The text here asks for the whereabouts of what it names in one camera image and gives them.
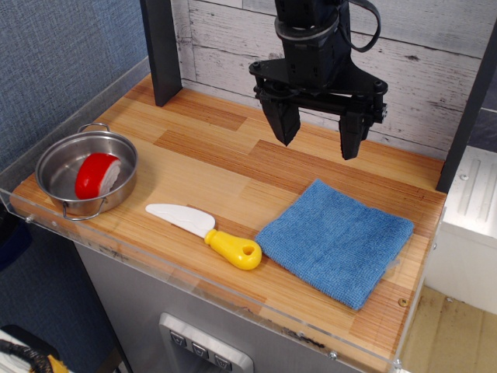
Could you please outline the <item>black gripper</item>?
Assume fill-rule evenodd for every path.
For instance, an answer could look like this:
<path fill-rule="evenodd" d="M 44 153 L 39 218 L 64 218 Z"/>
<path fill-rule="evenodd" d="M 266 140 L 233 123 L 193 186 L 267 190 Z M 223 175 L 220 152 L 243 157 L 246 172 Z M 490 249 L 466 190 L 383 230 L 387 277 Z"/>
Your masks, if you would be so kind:
<path fill-rule="evenodd" d="M 355 66 L 351 51 L 359 48 L 352 44 L 349 29 L 285 40 L 283 45 L 284 58 L 256 61 L 249 67 L 256 80 L 255 97 L 276 139 L 285 146 L 292 142 L 301 127 L 300 108 L 343 115 L 342 157 L 354 159 L 367 138 L 370 119 L 381 123 L 386 117 L 383 96 L 388 84 Z M 354 110 L 361 114 L 348 113 Z"/>

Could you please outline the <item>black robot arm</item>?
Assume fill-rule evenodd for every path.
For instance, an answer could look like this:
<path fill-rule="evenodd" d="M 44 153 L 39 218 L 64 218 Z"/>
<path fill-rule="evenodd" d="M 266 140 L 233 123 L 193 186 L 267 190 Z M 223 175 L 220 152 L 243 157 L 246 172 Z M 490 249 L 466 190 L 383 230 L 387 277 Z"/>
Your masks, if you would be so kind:
<path fill-rule="evenodd" d="M 348 1 L 278 1 L 275 31 L 281 59 L 255 61 L 255 97 L 276 138 L 284 145 L 301 126 L 301 108 L 338 115 L 342 157 L 357 157 L 370 127 L 386 116 L 388 84 L 358 68 L 351 53 L 365 53 L 377 42 L 351 41 Z"/>

